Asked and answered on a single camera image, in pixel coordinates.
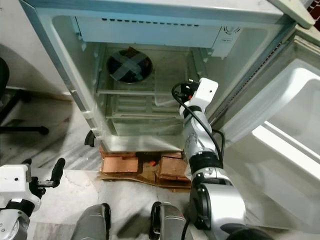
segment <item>robotic arm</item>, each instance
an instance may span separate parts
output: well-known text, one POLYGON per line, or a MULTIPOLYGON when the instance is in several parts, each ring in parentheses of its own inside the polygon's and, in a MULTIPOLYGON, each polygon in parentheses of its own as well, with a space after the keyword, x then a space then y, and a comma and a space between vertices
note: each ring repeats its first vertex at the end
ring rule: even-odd
POLYGON ((199 83, 181 84, 180 93, 175 91, 177 86, 173 87, 172 95, 182 105, 179 113, 184 117, 184 152, 192 174, 190 222, 205 231, 209 239, 272 239, 245 226, 244 200, 223 169, 221 151, 211 135, 205 110, 218 84, 201 78, 199 83))
POLYGON ((0 240, 26 240, 29 217, 41 205, 45 188, 56 188, 60 184, 66 161, 60 158, 55 164, 51 179, 38 181, 31 177, 31 159, 22 164, 0 167, 0 194, 7 203, 0 208, 0 240))

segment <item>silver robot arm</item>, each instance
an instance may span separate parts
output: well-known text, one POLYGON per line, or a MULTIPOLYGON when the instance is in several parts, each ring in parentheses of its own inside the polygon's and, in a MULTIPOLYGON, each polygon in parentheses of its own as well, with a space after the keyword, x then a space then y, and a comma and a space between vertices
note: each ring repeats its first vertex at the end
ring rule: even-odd
MULTIPOLYGON (((210 133, 212 129, 205 116, 205 110, 217 88, 216 82, 201 78, 192 97, 190 95, 189 100, 184 103, 210 133)), ((230 235, 230 228, 244 226, 245 203, 224 171, 222 159, 219 159, 211 137, 183 106, 180 108, 180 115, 185 119, 184 152, 192 173, 190 222, 198 229, 204 230, 210 239, 225 240, 230 235)))
POLYGON ((60 184, 66 161, 60 158, 55 164, 51 179, 38 181, 31 177, 31 159, 23 164, 0 167, 0 195, 7 203, 0 208, 0 240, 26 240, 29 217, 41 205, 45 188, 56 188, 60 184))

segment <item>black chair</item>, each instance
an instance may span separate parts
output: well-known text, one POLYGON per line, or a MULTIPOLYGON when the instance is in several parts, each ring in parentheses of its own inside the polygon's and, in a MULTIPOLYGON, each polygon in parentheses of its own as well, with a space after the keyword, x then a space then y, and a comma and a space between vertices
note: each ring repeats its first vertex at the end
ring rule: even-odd
MULTIPOLYGON (((7 63, 0 57, 0 99, 2 98, 9 80, 9 68, 7 63)), ((30 96, 24 90, 18 90, 10 101, 0 111, 0 125, 5 120, 10 111, 14 108, 19 100, 29 102, 30 96)), ((49 129, 44 126, 0 126, 0 134, 4 132, 39 132, 47 135, 49 129)))

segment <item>wire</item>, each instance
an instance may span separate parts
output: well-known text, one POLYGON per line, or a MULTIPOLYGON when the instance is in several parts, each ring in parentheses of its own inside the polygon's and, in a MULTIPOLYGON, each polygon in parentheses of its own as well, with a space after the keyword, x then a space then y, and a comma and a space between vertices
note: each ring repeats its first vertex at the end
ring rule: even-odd
POLYGON ((187 233, 187 228, 189 223, 190 223, 190 219, 187 219, 182 230, 181 240, 185 240, 186 238, 186 233, 187 233))
POLYGON ((205 130, 205 132, 209 135, 209 137, 211 138, 215 148, 216 148, 216 151, 217 151, 217 154, 218 154, 218 157, 219 157, 219 160, 221 161, 221 163, 223 163, 223 154, 222 154, 222 150, 224 151, 225 150, 225 136, 222 132, 220 131, 217 131, 217 130, 214 130, 214 132, 218 133, 221 135, 221 141, 223 142, 223 144, 221 144, 221 149, 217 143, 217 141, 215 140, 215 138, 212 136, 211 132, 207 129, 207 127, 205 126, 205 124, 198 118, 198 116, 187 106, 185 105, 181 99, 179 99, 179 97, 177 96, 177 92, 176 92, 176 88, 178 86, 181 86, 182 84, 184 83, 177 83, 176 85, 173 86, 173 88, 171 89, 171 94, 173 96, 173 98, 180 104, 182 105, 194 118, 195 120, 197 120, 197 122, 201 125, 201 127, 203 127, 203 129, 205 130))

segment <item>white wall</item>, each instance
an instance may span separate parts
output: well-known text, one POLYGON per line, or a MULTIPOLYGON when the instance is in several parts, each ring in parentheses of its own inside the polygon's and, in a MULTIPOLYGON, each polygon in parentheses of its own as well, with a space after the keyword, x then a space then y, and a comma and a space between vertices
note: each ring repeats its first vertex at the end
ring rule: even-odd
POLYGON ((10 70, 8 86, 68 92, 18 0, 0 0, 0 57, 10 70))

